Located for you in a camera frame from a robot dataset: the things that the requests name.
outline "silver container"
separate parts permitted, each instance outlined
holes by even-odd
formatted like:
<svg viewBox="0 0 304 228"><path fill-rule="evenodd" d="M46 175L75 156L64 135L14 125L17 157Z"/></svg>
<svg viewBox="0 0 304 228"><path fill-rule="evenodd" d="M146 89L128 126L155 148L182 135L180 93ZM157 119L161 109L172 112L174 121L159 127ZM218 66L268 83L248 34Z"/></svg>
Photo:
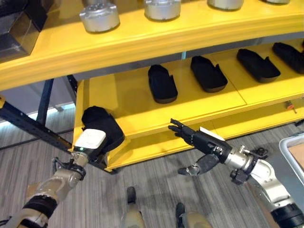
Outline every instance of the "silver container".
<svg viewBox="0 0 304 228"><path fill-rule="evenodd" d="M84 7L87 7L89 5L95 5L98 3L106 4L108 2L109 2L109 0L82 0L82 4Z"/></svg>
<svg viewBox="0 0 304 228"><path fill-rule="evenodd" d="M274 3L274 4L288 4L289 3L289 0L265 0L265 1Z"/></svg>
<svg viewBox="0 0 304 228"><path fill-rule="evenodd" d="M181 13L181 0L145 0L144 13L153 20L170 20Z"/></svg>
<svg viewBox="0 0 304 228"><path fill-rule="evenodd" d="M89 5L79 14L86 31L104 32L120 23L117 7L111 3Z"/></svg>
<svg viewBox="0 0 304 228"><path fill-rule="evenodd" d="M221 10L238 10L242 7L244 0L208 0L207 3Z"/></svg>

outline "metal cylinder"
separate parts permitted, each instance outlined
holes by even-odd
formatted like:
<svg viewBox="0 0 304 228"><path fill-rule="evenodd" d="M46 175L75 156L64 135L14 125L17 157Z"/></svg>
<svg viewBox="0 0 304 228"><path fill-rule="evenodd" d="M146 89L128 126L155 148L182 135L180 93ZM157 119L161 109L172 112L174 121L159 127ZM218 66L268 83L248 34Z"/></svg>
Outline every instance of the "metal cylinder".
<svg viewBox="0 0 304 228"><path fill-rule="evenodd" d="M181 0L145 0L144 13L153 20L170 20L181 13Z"/></svg>
<svg viewBox="0 0 304 228"><path fill-rule="evenodd" d="M109 0L82 0L82 4L84 7L87 7L89 5L95 5L98 3L106 4L108 2L109 2Z"/></svg>
<svg viewBox="0 0 304 228"><path fill-rule="evenodd" d="M238 10L242 7L244 0L208 0L207 3L221 10Z"/></svg>
<svg viewBox="0 0 304 228"><path fill-rule="evenodd" d="M228 155L225 164L235 169L246 170L250 165L251 161L251 156L246 156L238 152L232 152Z"/></svg>
<svg viewBox="0 0 304 228"><path fill-rule="evenodd" d="M86 31L104 32L120 23L117 7L111 3L98 3L84 8L79 14Z"/></svg>
<svg viewBox="0 0 304 228"><path fill-rule="evenodd" d="M288 4L290 0L265 0L274 4Z"/></svg>

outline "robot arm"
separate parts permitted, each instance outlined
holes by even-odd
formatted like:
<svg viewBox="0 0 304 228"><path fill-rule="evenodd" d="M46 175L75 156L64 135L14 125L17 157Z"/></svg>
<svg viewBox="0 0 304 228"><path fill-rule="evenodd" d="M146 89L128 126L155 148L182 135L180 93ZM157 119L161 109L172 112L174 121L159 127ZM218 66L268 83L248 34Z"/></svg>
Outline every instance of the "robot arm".
<svg viewBox="0 0 304 228"><path fill-rule="evenodd" d="M234 169L230 177L235 184L243 184L252 177L258 195L280 227L304 225L302 211L276 178L273 167L261 159L262 155L246 150L245 146L235 150L223 138L202 127L194 131L176 120L171 119L171 123L174 125L168 128L176 136L205 154L193 165L179 169L179 174L196 176L208 172L218 163L226 164Z"/></svg>
<svg viewBox="0 0 304 228"><path fill-rule="evenodd" d="M86 129L75 143L70 162L54 161L54 175L40 184L23 209L13 216L5 228L46 228L54 210L79 181L85 177L84 167L89 160L96 161L104 146L105 132Z"/></svg>

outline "yellow shelf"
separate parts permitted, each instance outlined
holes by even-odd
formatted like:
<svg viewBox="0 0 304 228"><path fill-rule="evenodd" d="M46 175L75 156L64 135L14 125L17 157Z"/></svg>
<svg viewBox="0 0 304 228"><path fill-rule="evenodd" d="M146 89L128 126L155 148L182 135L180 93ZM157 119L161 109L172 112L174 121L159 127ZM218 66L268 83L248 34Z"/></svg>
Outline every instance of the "yellow shelf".
<svg viewBox="0 0 304 228"><path fill-rule="evenodd" d="M283 103L259 108L224 118L191 125L198 130L203 126L225 139L256 132L269 127L296 121L304 117L304 100L292 101L297 114L293 110L286 110ZM153 134L133 140L121 146L108 155L108 171L137 162L161 157L171 153L190 149L181 138L174 136L171 131Z"/></svg>
<svg viewBox="0 0 304 228"><path fill-rule="evenodd" d="M234 12L211 9L205 0L182 4L170 22L145 18L142 6L118 1L121 25L108 33L86 33L80 0L52 9L28 57L0 64L0 91L68 74L210 47L250 38L303 31L303 1L273 5L246 0Z"/></svg>
<svg viewBox="0 0 304 228"><path fill-rule="evenodd" d="M225 139L264 130L304 118L304 99L293 100L297 113L286 110L284 103L212 120L219 135Z"/></svg>
<svg viewBox="0 0 304 228"><path fill-rule="evenodd" d="M210 121L202 124L195 124L191 127L198 129L200 126L214 131ZM171 131L152 134L132 140L127 139L127 142L124 145L121 145L108 154L108 165L106 170L111 171L118 167L162 157L190 148L190 145L185 143L183 139L176 137Z"/></svg>
<svg viewBox="0 0 304 228"><path fill-rule="evenodd" d="M177 99L169 104L154 101L148 83L149 67L81 81L77 93L75 137L82 132L84 110L93 105L111 113L130 139L166 131L170 118L200 123L202 118L215 112L245 105L230 82L218 93L204 92L190 63L191 59L185 59L163 64L174 76L178 90Z"/></svg>
<svg viewBox="0 0 304 228"><path fill-rule="evenodd" d="M303 96L304 77L273 56L271 46L249 47L263 50L281 71L276 81L267 84L256 82L244 70L236 60L236 50L206 55L214 64L219 63L228 78L226 88L214 94L199 86L190 69L191 59L163 64L174 75L179 92L177 100L169 104L153 100L148 84L149 67L83 80L78 86L74 141L84 127L81 121L84 110L93 105L107 109L124 134L133 139L166 131L170 118L197 124Z"/></svg>
<svg viewBox="0 0 304 228"><path fill-rule="evenodd" d="M302 51L303 39L284 41ZM257 52L262 58L269 56L273 64L280 70L281 75L271 83L257 82L246 69L237 61L238 49L212 54L242 96L246 104L260 104L267 101L279 100L286 97L299 97L304 94L304 76L293 71L272 51L273 44L246 47Z"/></svg>

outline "shoe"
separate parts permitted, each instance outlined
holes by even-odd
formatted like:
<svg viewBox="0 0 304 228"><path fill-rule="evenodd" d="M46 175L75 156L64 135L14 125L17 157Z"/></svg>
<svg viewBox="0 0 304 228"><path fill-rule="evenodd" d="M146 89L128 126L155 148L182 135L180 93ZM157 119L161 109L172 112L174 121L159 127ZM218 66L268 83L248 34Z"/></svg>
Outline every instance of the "shoe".
<svg viewBox="0 0 304 228"><path fill-rule="evenodd" d="M270 61L269 57L263 59L254 51L240 49L237 52L237 59L260 83L272 82L281 74L281 72Z"/></svg>
<svg viewBox="0 0 304 228"><path fill-rule="evenodd" d="M104 108L97 106L87 108L81 120L85 128L98 129L106 133L107 142L100 154L106 154L124 141L122 129Z"/></svg>
<svg viewBox="0 0 304 228"><path fill-rule="evenodd" d="M128 204L136 203L136 190L134 187L127 188L127 202Z"/></svg>
<svg viewBox="0 0 304 228"><path fill-rule="evenodd" d="M299 74L304 74L304 55L294 47L275 43L272 46L274 53L279 56L287 65Z"/></svg>
<svg viewBox="0 0 304 228"><path fill-rule="evenodd" d="M219 65L213 66L209 59L202 56L192 58L191 69L196 80L207 93L221 91L228 83Z"/></svg>
<svg viewBox="0 0 304 228"><path fill-rule="evenodd" d="M185 214L185 212L186 212L185 205L183 203L179 202L176 205L176 209L175 209L175 218L176 218L177 228L184 228L181 215Z"/></svg>
<svg viewBox="0 0 304 228"><path fill-rule="evenodd" d="M170 103L177 98L177 89L173 76L166 68L153 65L148 71L149 86L154 100L160 104Z"/></svg>

